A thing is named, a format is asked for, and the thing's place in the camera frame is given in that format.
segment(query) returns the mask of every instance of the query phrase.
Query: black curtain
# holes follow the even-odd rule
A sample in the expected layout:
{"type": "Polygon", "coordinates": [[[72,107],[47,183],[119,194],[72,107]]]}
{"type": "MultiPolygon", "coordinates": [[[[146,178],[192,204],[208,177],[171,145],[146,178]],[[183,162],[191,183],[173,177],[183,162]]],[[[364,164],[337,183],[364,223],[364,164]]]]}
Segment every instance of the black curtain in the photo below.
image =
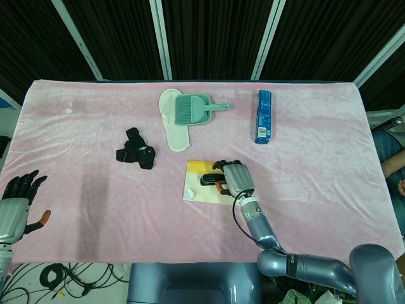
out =
{"type": "Polygon", "coordinates": [[[173,79],[250,79],[269,0],[163,0],[173,79]]]}
{"type": "Polygon", "coordinates": [[[405,23],[405,1],[287,0],[261,79],[353,81],[405,23]]]}
{"type": "Polygon", "coordinates": [[[0,88],[15,101],[36,79],[94,80],[50,0],[2,0],[0,16],[0,88]]]}
{"type": "Polygon", "coordinates": [[[405,103],[405,44],[360,87],[367,111],[400,108],[405,103]]]}
{"type": "Polygon", "coordinates": [[[163,79],[148,0],[63,2],[105,79],[163,79]]]}

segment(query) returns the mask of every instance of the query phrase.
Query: table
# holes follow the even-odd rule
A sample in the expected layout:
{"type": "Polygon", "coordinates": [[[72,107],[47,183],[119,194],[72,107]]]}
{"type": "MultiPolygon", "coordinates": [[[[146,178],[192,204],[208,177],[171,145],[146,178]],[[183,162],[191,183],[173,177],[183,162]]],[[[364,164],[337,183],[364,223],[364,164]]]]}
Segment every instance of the table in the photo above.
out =
{"type": "Polygon", "coordinates": [[[15,263],[251,262],[259,248],[229,206],[182,200],[187,160],[239,159],[282,246],[348,262],[363,243],[404,252],[365,110],[354,84],[35,81],[25,98],[0,189],[34,169],[48,175],[28,221],[48,224],[15,244],[15,263]],[[231,102],[189,127],[190,148],[169,150],[158,109],[168,88],[231,102]],[[254,144],[259,89],[273,93],[273,134],[254,144]],[[155,167],[115,152],[137,127],[155,167]]]}

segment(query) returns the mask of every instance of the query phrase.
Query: robot finger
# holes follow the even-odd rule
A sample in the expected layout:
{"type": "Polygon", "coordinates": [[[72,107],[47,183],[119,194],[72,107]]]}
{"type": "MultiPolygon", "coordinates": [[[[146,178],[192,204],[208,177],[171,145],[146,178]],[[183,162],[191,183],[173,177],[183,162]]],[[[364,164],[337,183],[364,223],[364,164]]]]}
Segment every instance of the robot finger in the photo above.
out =
{"type": "Polygon", "coordinates": [[[226,160],[220,160],[214,162],[213,169],[220,169],[223,171],[223,166],[228,165],[228,162],[226,160]]]}
{"type": "Polygon", "coordinates": [[[13,187],[11,188],[11,192],[10,192],[10,198],[16,198],[17,194],[20,190],[20,186],[21,186],[21,178],[18,178],[15,182],[13,187]]]}
{"type": "Polygon", "coordinates": [[[220,182],[216,182],[216,183],[215,183],[215,187],[216,187],[216,190],[218,190],[218,192],[219,192],[221,195],[231,195],[229,189],[224,189],[224,188],[222,188],[222,185],[221,185],[220,182]]]}
{"type": "Polygon", "coordinates": [[[4,190],[3,197],[1,198],[2,200],[5,200],[6,198],[10,198],[11,190],[14,188],[15,182],[19,179],[19,176],[16,176],[13,178],[11,181],[8,182],[6,189],[4,190]]]}
{"type": "Polygon", "coordinates": [[[23,176],[20,177],[20,185],[18,186],[18,192],[15,195],[16,198],[23,198],[24,196],[21,195],[22,189],[28,188],[27,186],[27,179],[29,177],[29,174],[24,174],[23,176]]]}
{"type": "Polygon", "coordinates": [[[29,187],[31,186],[31,183],[33,181],[33,179],[35,178],[35,176],[37,176],[39,173],[38,170],[35,170],[33,172],[31,172],[30,174],[24,175],[23,177],[26,176],[26,178],[24,178],[21,187],[20,187],[20,191],[18,192],[18,197],[19,198],[26,198],[27,197],[27,192],[29,187]]]}
{"type": "Polygon", "coordinates": [[[28,191],[27,191],[27,196],[26,196],[26,198],[28,198],[28,200],[29,200],[29,203],[28,203],[29,206],[31,206],[32,201],[34,200],[35,195],[37,194],[38,187],[39,187],[47,178],[48,178],[48,176],[46,176],[46,175],[41,176],[41,177],[39,177],[38,179],[36,179],[36,180],[32,183],[31,187],[29,187],[29,189],[28,189],[28,191]]]}
{"type": "Polygon", "coordinates": [[[46,210],[38,222],[25,226],[24,234],[30,234],[32,231],[35,231],[35,230],[38,230],[38,229],[44,227],[46,222],[49,220],[50,216],[51,216],[51,211],[46,210]]]}

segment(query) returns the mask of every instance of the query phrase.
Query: black cloth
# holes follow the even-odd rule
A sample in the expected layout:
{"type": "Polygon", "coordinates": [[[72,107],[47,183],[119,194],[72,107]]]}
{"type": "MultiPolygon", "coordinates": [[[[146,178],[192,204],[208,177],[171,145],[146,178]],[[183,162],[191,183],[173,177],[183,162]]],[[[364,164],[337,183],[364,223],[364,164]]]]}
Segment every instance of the black cloth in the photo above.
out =
{"type": "Polygon", "coordinates": [[[142,169],[152,169],[156,156],[154,149],[145,143],[137,128],[127,130],[127,136],[128,141],[125,143],[124,149],[116,151],[116,160],[125,163],[138,162],[142,169]]]}

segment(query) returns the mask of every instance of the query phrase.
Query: humanoid robot hand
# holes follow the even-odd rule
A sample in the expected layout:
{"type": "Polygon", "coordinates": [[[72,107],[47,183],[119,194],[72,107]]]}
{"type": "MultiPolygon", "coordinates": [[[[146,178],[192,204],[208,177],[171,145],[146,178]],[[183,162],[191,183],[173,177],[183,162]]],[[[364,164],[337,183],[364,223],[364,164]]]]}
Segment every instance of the humanoid robot hand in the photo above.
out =
{"type": "Polygon", "coordinates": [[[23,234],[42,228],[48,221],[50,210],[46,210],[38,222],[27,225],[28,213],[38,187],[47,179],[45,175],[34,180],[38,173],[35,170],[8,182],[0,200],[1,244],[14,244],[23,234]]]}
{"type": "Polygon", "coordinates": [[[254,192],[254,182],[251,173],[246,165],[240,161],[216,161],[213,169],[223,171],[228,189],[224,189],[220,182],[216,183],[216,187],[221,194],[231,195],[234,198],[240,198],[243,195],[252,195],[254,192]]]}

